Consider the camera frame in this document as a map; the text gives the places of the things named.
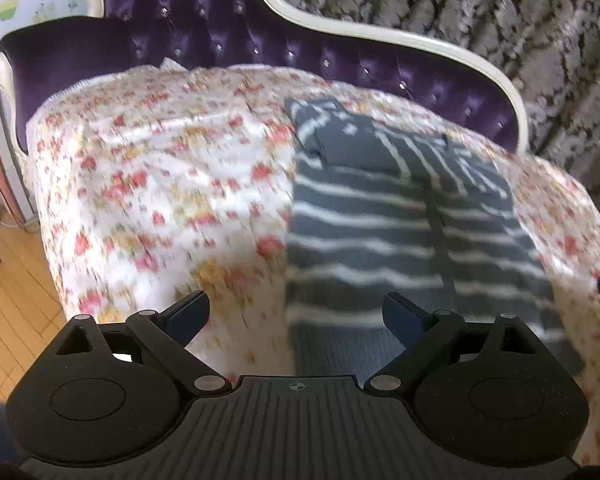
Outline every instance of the gray fabric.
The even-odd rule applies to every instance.
[[[348,326],[354,314],[378,312],[391,291],[467,320],[515,313],[541,338],[560,342],[558,358],[579,369],[549,310],[551,284],[493,164],[445,137],[388,128],[333,99],[285,107],[300,143],[286,287],[299,374],[364,380],[395,356],[387,330]],[[319,326],[295,317],[299,308],[339,321]],[[357,344],[378,350],[361,356]]]
[[[580,180],[600,209],[600,0],[287,1],[485,57],[520,89],[531,150]]]

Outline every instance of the floral bedsheet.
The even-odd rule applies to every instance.
[[[536,242],[590,423],[576,459],[600,463],[600,216],[572,178],[511,155],[427,109],[288,68],[186,72],[165,63],[52,96],[29,121],[29,170],[65,314],[117,322],[191,290],[211,298],[189,349],[235,381],[293,374],[283,317],[294,141],[286,97],[334,96],[389,126],[446,133],[493,159]]]

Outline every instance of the silver pin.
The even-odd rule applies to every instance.
[[[376,390],[390,392],[400,388],[402,381],[392,375],[376,375],[369,383]]]
[[[224,386],[226,381],[217,375],[203,375],[193,381],[193,385],[203,392],[214,392]]]

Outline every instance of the curtain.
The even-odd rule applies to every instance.
[[[287,0],[314,14],[461,45],[520,90],[530,150],[581,181],[600,210],[600,0]]]

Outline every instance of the circular logo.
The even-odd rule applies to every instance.
[[[289,389],[295,392],[301,392],[306,388],[306,384],[301,383],[300,381],[296,381],[295,383],[291,383],[289,385]]]

